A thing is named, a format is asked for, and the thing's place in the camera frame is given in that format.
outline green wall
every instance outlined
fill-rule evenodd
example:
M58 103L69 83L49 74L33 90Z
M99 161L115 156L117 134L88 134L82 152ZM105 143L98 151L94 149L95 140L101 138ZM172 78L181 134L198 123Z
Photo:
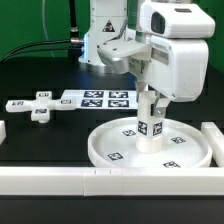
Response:
M0 57L18 46L44 41L42 25L43 0L0 0ZM70 37L70 18L68 0L45 0L46 28L50 40L68 39ZM210 63L224 74L224 19L223 0L195 0L203 10L216 20L214 37L208 40ZM89 0L76 0L77 22L83 35L89 27ZM66 56L55 52L55 56ZM51 56L51 53L36 53L31 56Z

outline white cable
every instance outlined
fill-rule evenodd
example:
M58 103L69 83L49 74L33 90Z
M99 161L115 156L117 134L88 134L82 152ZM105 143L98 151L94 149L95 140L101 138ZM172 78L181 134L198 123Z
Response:
M46 26L46 7L45 6L46 6L46 2L45 0L42 0L42 25L43 25L45 39L49 41L49 36L48 36L47 26ZM53 51L51 51L51 55L53 58L55 57Z

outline white block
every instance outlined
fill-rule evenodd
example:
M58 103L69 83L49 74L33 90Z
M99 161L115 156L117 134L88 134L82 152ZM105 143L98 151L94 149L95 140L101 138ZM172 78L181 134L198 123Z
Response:
M32 103L27 100L10 100L6 104L6 110L11 113L29 111L32 110Z
M43 98L51 100L52 99L52 92L47 91L47 92L37 92L36 93L36 99L43 99Z
M126 169L124 195L223 195L218 168Z
M83 195L84 170L0 167L0 195Z
M56 110L75 110L76 102L75 99L72 98L64 98L57 100L55 103Z
M0 121L0 145L4 141L5 137L6 137L5 122Z
M98 168L84 174L84 195L122 195L122 169Z
M50 120L50 111L48 108L35 108L31 113L32 121L39 121L40 123L46 123Z
M213 122L203 122L201 132L213 151L213 159L219 167L224 167L224 136L222 132Z

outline circular platform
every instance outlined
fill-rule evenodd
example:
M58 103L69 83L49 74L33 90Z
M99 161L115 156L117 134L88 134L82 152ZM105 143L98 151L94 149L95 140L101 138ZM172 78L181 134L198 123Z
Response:
M137 118L123 118L97 127L88 139L88 154L96 167L208 167L212 159L205 137L197 129L164 120L162 150L147 154L136 149Z

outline black table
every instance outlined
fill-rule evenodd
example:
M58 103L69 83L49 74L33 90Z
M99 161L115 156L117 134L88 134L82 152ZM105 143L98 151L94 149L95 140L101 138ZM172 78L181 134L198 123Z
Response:
M23 58L0 65L0 120L7 138L0 146L0 166L92 166L87 139L107 121L136 116L135 110L53 111L47 124L32 122L30 112L7 113L8 100L33 100L37 91L65 89L134 90L130 74L80 70L67 59ZM191 103L171 103L167 118L200 129L213 121L224 129L224 76L208 67L201 96ZM222 223L224 197L0 197L0 223Z

